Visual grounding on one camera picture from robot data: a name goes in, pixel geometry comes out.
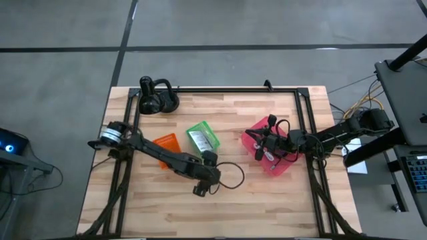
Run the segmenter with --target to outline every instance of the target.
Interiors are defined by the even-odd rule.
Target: plastic bin
[[[250,129],[261,129],[264,126],[268,126],[268,117],[264,117],[261,121],[256,123],[254,126],[252,126]],[[273,133],[276,133],[276,128],[272,128]],[[282,136],[286,136],[287,133],[285,133],[282,129],[279,127],[279,133]],[[256,141],[251,138],[248,134],[245,132],[242,133],[242,143],[245,146],[245,148],[248,150],[248,152],[254,156],[255,160],[255,152],[256,152]],[[296,154],[288,154],[286,159],[289,159],[290,161],[293,161],[296,158]],[[279,176],[281,175],[288,167],[292,165],[291,162],[286,161],[285,159],[282,159],[275,167],[273,167],[277,162],[279,161],[278,157],[274,157],[272,154],[264,154],[260,161],[260,165],[264,168],[264,171],[271,176]]]
[[[174,153],[181,153],[181,147],[179,147],[179,143],[176,139],[175,133],[160,137],[159,139],[154,140],[153,143],[159,145],[160,147],[164,147]],[[168,168],[166,163],[162,161],[159,161],[159,165],[163,170]]]
[[[218,141],[218,138],[206,121],[194,125],[186,132],[193,148],[199,156],[207,150],[216,153],[216,149],[220,146],[220,141]]]

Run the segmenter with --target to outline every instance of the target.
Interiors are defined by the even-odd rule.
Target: butcher block tabletop
[[[306,86],[310,92],[318,131],[334,124],[323,86]],[[113,87],[103,119],[123,121],[129,87]],[[122,237],[317,237],[318,228],[307,173],[301,157],[278,177],[270,177],[248,155],[241,135],[262,118],[274,114],[287,119],[291,129],[299,129],[296,101],[292,93],[178,93],[180,105],[173,113],[141,115],[139,128],[146,139],[154,140],[175,133],[181,150],[195,154],[186,130],[207,121],[218,137],[218,163],[237,163],[245,172],[242,186],[221,187],[215,195],[198,197],[192,193],[196,180],[162,170],[157,159],[135,152],[123,219]],[[306,126],[308,116],[301,98]],[[107,158],[108,151],[95,154],[93,164]],[[105,207],[113,175],[114,159],[97,166],[89,177],[87,192],[77,228],[84,232]],[[342,158],[327,159],[332,202],[357,231],[360,223],[346,168]],[[233,165],[222,165],[222,182],[235,185],[242,174]],[[329,229],[326,210],[322,215]],[[113,212],[111,229],[117,211]]]

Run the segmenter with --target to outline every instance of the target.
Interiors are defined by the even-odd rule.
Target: blue light
[[[12,145],[8,145],[5,147],[6,152],[11,153],[14,150],[14,147]]]

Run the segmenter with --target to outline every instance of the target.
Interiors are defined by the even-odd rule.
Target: white label
[[[353,140],[351,140],[349,142],[349,144],[346,145],[346,147],[348,148],[348,150],[350,152],[358,149],[359,147],[361,147],[362,144],[360,142],[359,138],[355,138]],[[345,154],[347,154],[347,150],[345,147],[342,148],[342,155],[344,156]],[[351,167],[347,168],[347,172],[349,173],[361,173],[361,174],[368,174],[368,169],[366,168],[366,163],[365,161],[361,161],[358,164],[355,164]]]
[[[201,153],[203,153],[204,151],[213,150],[209,141],[201,131],[191,131],[189,132],[189,135],[191,136],[191,138],[193,139],[194,143],[196,144],[197,148]]]

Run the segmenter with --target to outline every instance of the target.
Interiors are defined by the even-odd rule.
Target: pink basket
[[[252,126],[250,129],[261,129],[264,126],[268,126],[268,122],[267,122],[268,117],[264,117],[261,121],[259,121],[258,123],[256,123],[254,126]],[[276,128],[273,127],[272,128],[273,133],[276,133]],[[283,130],[280,129],[279,127],[279,133],[281,136],[286,136],[287,133],[285,133]],[[248,134],[246,134],[245,132],[242,133],[242,143],[245,146],[245,148],[249,151],[250,154],[252,154],[252,156],[255,156],[255,152],[256,152],[256,141],[251,138]],[[296,158],[296,154],[289,154],[285,157],[285,159],[282,159],[277,165],[276,167],[274,167],[272,169],[272,167],[279,161],[278,157],[274,157],[273,155],[270,155],[270,159],[273,158],[273,161],[270,161],[266,154],[264,154],[264,156],[262,157],[260,164],[261,166],[264,168],[265,172],[268,173],[268,175],[271,176],[279,176],[281,175],[288,167],[290,167],[292,165],[292,162],[286,161],[285,159],[289,159],[290,161],[293,161]]]

